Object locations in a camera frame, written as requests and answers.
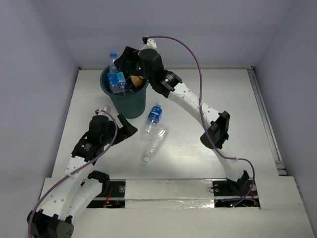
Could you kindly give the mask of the orange juice bottle white cap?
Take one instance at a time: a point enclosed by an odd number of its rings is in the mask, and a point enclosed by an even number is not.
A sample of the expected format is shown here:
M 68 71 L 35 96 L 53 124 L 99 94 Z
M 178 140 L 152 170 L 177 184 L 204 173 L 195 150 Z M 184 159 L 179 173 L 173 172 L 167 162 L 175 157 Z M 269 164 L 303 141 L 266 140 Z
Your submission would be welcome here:
M 139 76 L 130 76 L 132 84 L 137 88 L 143 84 L 143 79 Z

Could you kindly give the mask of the clear bottle blue cap label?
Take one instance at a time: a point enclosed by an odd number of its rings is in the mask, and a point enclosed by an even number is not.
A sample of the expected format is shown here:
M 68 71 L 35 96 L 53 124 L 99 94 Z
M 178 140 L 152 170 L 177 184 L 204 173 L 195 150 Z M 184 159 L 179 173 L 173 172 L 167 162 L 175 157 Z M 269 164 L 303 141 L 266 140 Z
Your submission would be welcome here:
M 126 80 L 124 77 L 123 72 L 118 71 L 117 67 L 115 66 L 115 60 L 117 59 L 116 51 L 111 51 L 109 53 L 110 56 L 110 65 L 109 65 L 109 73 L 108 76 L 108 83 L 110 90 L 113 94 L 122 95 L 124 94 L 126 88 Z

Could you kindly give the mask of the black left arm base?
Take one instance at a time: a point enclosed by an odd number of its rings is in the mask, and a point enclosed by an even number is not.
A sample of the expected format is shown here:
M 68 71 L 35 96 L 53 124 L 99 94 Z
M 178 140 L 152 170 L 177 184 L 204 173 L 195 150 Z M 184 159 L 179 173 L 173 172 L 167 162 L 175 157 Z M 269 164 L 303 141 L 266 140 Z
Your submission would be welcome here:
M 107 191 L 103 190 L 87 208 L 125 208 L 126 180 L 111 180 Z

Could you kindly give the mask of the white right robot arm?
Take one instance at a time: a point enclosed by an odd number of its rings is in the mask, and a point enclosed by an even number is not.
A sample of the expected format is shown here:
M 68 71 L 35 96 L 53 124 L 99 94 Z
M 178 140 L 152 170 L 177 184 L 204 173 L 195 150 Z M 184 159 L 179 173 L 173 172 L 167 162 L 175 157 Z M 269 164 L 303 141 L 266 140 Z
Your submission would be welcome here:
M 157 93 L 195 118 L 205 130 L 200 141 L 218 157 L 225 171 L 229 191 L 237 196 L 245 195 L 250 177 L 248 172 L 237 164 L 238 159 L 228 141 L 229 113 L 218 112 L 200 102 L 198 96 L 191 92 L 177 74 L 164 68 L 161 56 L 155 49 L 137 50 L 126 47 L 114 64 L 129 76 L 139 76 L 147 80 Z

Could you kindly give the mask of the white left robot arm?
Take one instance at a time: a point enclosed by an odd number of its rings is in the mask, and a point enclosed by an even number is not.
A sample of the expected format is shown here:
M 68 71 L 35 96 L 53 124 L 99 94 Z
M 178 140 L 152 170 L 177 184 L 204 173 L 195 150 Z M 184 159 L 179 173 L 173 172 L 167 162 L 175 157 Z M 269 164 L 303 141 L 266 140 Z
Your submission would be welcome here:
M 113 145 L 133 136 L 138 130 L 126 118 L 96 111 L 89 129 L 79 139 L 63 177 L 38 201 L 27 217 L 30 238 L 70 238 L 74 221 L 97 196 L 111 194 L 109 175 L 96 171 L 96 161 Z

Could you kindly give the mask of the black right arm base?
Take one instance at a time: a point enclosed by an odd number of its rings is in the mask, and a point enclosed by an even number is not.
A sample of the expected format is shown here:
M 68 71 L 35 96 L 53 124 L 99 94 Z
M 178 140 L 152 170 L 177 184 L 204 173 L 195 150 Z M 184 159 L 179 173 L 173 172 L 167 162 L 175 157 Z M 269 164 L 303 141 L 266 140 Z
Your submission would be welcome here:
M 255 182 L 247 171 L 237 182 L 229 179 L 214 180 L 209 192 L 214 195 L 216 208 L 259 207 L 260 200 Z

